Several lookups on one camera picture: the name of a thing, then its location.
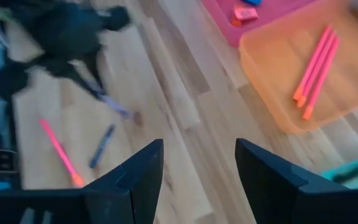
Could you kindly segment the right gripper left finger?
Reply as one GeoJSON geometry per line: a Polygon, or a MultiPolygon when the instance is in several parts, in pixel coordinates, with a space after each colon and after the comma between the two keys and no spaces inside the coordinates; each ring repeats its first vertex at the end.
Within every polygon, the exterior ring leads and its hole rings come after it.
{"type": "Polygon", "coordinates": [[[81,189],[0,190],[0,223],[153,223],[163,139],[81,189]]]}

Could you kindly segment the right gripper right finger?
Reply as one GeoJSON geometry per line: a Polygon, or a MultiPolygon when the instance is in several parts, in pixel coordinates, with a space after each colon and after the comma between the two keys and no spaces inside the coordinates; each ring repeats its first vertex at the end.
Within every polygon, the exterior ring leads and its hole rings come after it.
{"type": "Polygon", "coordinates": [[[246,140],[236,140],[241,184],[257,223],[358,223],[349,189],[246,140]]]}

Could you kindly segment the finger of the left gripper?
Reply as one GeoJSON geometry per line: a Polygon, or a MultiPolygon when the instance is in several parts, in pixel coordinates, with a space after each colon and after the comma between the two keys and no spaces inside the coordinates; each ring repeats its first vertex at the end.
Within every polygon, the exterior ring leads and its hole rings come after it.
{"type": "Polygon", "coordinates": [[[28,69],[39,66],[45,68],[55,78],[66,78],[76,83],[97,100],[102,100],[105,91],[101,88],[92,87],[74,66],[66,60],[59,58],[35,58],[28,62],[10,60],[0,68],[0,98],[10,100],[11,97],[25,89],[29,84],[30,73],[28,69]]]}
{"type": "Polygon", "coordinates": [[[101,46],[97,46],[92,51],[87,52],[81,56],[81,60],[86,65],[90,74],[96,81],[96,83],[93,86],[91,86],[85,79],[83,79],[83,87],[85,90],[89,91],[90,93],[105,92],[103,81],[98,72],[98,54],[100,50],[101,50],[101,46]]]}

